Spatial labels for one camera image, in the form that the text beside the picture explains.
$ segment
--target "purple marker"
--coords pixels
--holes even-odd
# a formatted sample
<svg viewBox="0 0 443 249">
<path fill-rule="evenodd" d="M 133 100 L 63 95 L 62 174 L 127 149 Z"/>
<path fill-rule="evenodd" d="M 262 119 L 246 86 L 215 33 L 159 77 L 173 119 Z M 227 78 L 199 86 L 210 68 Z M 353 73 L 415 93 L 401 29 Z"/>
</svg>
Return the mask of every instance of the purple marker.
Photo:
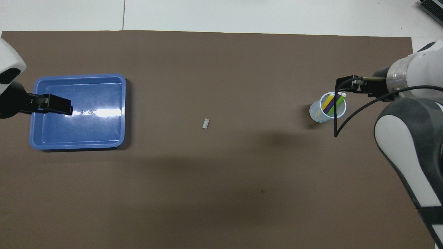
<svg viewBox="0 0 443 249">
<path fill-rule="evenodd" d="M 338 94 L 336 96 L 334 96 L 333 100 L 331 100 L 331 102 L 329 102 L 329 104 L 326 106 L 326 108 L 323 110 L 323 112 L 328 115 L 329 110 L 331 110 L 331 108 L 334 106 L 334 103 L 337 101 L 337 99 L 340 98 L 340 96 L 342 95 L 341 92 L 338 92 Z"/>
</svg>

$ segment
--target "green marker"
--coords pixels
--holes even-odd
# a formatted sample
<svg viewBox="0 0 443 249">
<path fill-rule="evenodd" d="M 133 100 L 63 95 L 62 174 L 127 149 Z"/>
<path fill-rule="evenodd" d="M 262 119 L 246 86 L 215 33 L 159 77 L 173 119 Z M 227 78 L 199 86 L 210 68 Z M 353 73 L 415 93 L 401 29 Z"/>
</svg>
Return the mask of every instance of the green marker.
<svg viewBox="0 0 443 249">
<path fill-rule="evenodd" d="M 340 106 L 340 104 L 343 102 L 343 100 L 345 100 L 345 98 L 346 98 L 346 93 L 342 93 L 340 98 L 338 98 L 338 100 L 337 100 L 337 108 Z M 333 113 L 334 113 L 334 106 L 332 106 L 331 110 L 329 110 L 328 116 L 331 116 Z"/>
</svg>

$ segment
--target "small white cylinder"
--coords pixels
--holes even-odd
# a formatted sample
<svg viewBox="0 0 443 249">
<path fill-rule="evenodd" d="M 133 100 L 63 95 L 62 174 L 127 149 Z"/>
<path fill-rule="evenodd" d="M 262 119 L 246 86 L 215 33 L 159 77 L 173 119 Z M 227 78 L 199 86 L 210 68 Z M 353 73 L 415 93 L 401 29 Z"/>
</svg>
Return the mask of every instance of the small white cylinder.
<svg viewBox="0 0 443 249">
<path fill-rule="evenodd" d="M 205 121 L 203 122 L 203 129 L 207 129 L 209 124 L 209 119 L 205 118 Z"/>
</svg>

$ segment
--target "marker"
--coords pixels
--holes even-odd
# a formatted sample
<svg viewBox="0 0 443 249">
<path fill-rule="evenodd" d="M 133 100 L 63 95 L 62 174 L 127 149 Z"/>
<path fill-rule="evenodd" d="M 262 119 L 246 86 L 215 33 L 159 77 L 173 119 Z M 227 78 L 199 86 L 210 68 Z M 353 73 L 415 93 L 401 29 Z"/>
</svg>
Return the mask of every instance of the marker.
<svg viewBox="0 0 443 249">
<path fill-rule="evenodd" d="M 322 110 L 324 110 L 328 104 L 331 102 L 332 98 L 334 97 L 335 93 L 330 93 L 329 96 L 325 99 L 325 101 L 322 104 Z"/>
<path fill-rule="evenodd" d="M 330 93 L 328 97 L 326 97 L 325 101 L 322 104 L 322 108 L 317 111 L 315 114 L 314 119 L 317 119 L 322 113 L 322 111 L 325 109 L 325 107 L 331 102 L 332 98 L 335 96 L 335 93 Z"/>
<path fill-rule="evenodd" d="M 343 101 L 346 98 L 346 93 L 342 93 L 342 95 L 340 96 L 340 98 L 338 98 L 337 100 L 337 108 L 340 107 L 340 104 L 343 103 Z M 331 116 L 334 113 L 334 105 L 332 105 L 331 110 L 329 110 L 328 112 L 328 116 Z"/>
<path fill-rule="evenodd" d="M 334 100 L 332 100 L 331 102 L 329 102 L 328 106 L 327 106 L 325 109 L 323 109 L 323 112 L 324 112 L 325 114 L 327 114 L 327 113 L 329 112 L 329 110 L 331 110 L 331 108 L 334 106 L 334 102 L 337 101 L 338 98 L 339 98 L 338 96 L 335 96 L 335 97 L 334 97 Z"/>
</svg>

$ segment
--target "yellow marker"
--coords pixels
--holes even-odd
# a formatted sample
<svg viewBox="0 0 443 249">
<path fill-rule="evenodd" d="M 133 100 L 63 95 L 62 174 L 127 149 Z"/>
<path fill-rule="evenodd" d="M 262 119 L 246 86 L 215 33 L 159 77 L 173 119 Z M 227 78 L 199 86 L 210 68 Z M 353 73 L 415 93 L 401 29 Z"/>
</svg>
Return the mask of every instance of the yellow marker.
<svg viewBox="0 0 443 249">
<path fill-rule="evenodd" d="M 331 100 L 334 98 L 335 93 L 330 93 L 329 96 L 325 99 L 325 101 L 322 104 L 322 108 L 317 111 L 315 114 L 314 119 L 317 119 L 323 112 L 323 110 L 328 106 L 328 104 L 331 102 Z"/>
<path fill-rule="evenodd" d="M 338 98 L 337 100 L 337 108 L 340 107 L 340 104 L 345 100 L 345 98 L 346 98 L 346 93 L 342 93 L 340 98 Z M 328 116 L 332 116 L 333 113 L 334 113 L 334 106 L 332 106 L 331 110 L 329 110 Z"/>
<path fill-rule="evenodd" d="M 331 102 L 331 100 L 334 98 L 335 93 L 330 93 L 329 96 L 325 99 L 325 101 L 322 104 L 322 110 L 324 110 L 328 104 Z"/>
</svg>

